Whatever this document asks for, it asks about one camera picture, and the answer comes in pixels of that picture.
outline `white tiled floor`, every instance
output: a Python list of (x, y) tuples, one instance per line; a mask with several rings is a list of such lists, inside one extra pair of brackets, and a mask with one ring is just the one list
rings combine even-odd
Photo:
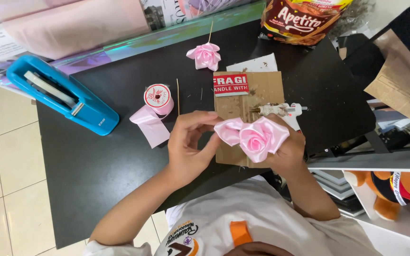
[[(154, 253), (167, 233), (156, 213), (134, 245), (149, 242)], [(86, 242), (55, 248), (36, 106), (0, 88), (0, 256), (76, 256)]]

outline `pink satin ribbon rose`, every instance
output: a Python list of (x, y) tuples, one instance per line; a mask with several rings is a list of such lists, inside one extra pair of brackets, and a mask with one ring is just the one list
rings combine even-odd
[(186, 56), (196, 61), (196, 69), (208, 67), (216, 71), (218, 62), (221, 60), (221, 55), (217, 51), (219, 51), (219, 46), (208, 42), (189, 50)]
[(244, 123), (241, 118), (217, 123), (214, 131), (230, 146), (240, 144), (241, 149), (254, 163), (264, 161), (268, 153), (276, 153), (289, 137), (289, 130), (272, 120), (261, 117), (253, 123)]

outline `black table surface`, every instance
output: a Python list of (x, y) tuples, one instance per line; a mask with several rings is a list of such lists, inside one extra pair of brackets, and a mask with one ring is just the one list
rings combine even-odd
[[(220, 47), (222, 58), (220, 71), (274, 52), (286, 102), (308, 107), (297, 119), (310, 154), (374, 129), (374, 116), (330, 41), (322, 40), (315, 50), (265, 41), (257, 38), (259, 22), (213, 32), (211, 42)], [(87, 239), (111, 207), (168, 163), (167, 142), (151, 149), (139, 127), (129, 121), (144, 104), (145, 87), (171, 85), (175, 108), (164, 119), (168, 130), (177, 118), (176, 79), (181, 113), (214, 110), (213, 72), (196, 70), (194, 61), (185, 56), (187, 50), (207, 41), (208, 35), (196, 37), (73, 74), (120, 115), (120, 123), (108, 136), (37, 105), (57, 248)], [(209, 136), (202, 137), (200, 147)], [(212, 160), (196, 180), (170, 195), (158, 210), (265, 171)]]

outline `brown teddy bear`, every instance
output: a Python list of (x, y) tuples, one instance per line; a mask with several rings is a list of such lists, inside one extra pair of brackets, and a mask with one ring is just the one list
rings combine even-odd
[(377, 195), (374, 210), (385, 220), (395, 221), (401, 205), (410, 204), (410, 172), (345, 171), (353, 186), (367, 183)]

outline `red sticker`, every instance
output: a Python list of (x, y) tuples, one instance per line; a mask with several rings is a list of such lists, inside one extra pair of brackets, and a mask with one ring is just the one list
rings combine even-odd
[(213, 85), (216, 97), (249, 94), (246, 74), (214, 76)]

